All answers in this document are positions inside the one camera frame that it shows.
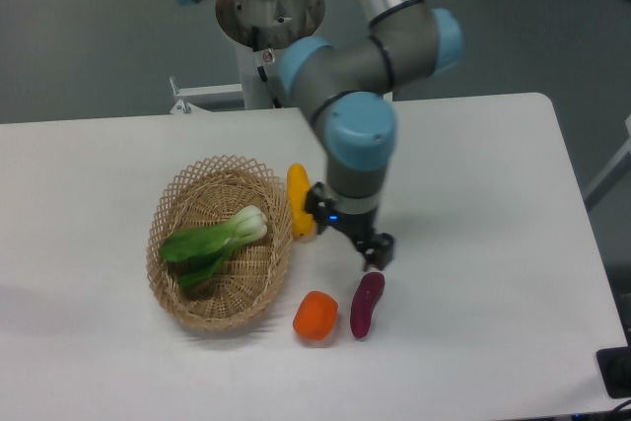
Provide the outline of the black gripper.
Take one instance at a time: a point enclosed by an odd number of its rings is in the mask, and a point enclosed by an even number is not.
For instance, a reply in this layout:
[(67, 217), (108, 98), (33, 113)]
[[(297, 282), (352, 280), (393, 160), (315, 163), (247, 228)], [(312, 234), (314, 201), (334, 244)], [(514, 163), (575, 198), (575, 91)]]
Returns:
[(383, 271), (393, 260), (395, 238), (376, 233), (375, 221), (379, 205), (373, 198), (331, 198), (323, 182), (316, 182), (308, 191), (304, 210), (310, 214), (321, 235), (327, 227), (346, 236), (364, 258), (363, 271)]

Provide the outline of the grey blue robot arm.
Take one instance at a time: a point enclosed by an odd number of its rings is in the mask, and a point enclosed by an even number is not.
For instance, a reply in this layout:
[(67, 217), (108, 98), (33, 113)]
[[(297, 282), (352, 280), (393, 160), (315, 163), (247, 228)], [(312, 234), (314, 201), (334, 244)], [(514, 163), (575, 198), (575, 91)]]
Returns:
[(457, 63), (463, 37), (451, 12), (425, 0), (359, 1), (369, 35), (336, 48), (316, 35), (323, 0), (215, 0), (226, 36), (259, 60), (274, 55), (255, 73), (270, 103), (299, 109), (325, 152), (326, 177), (308, 191), (306, 211), (320, 230), (346, 236), (366, 267), (381, 270), (395, 245), (375, 228), (396, 140), (386, 95)]

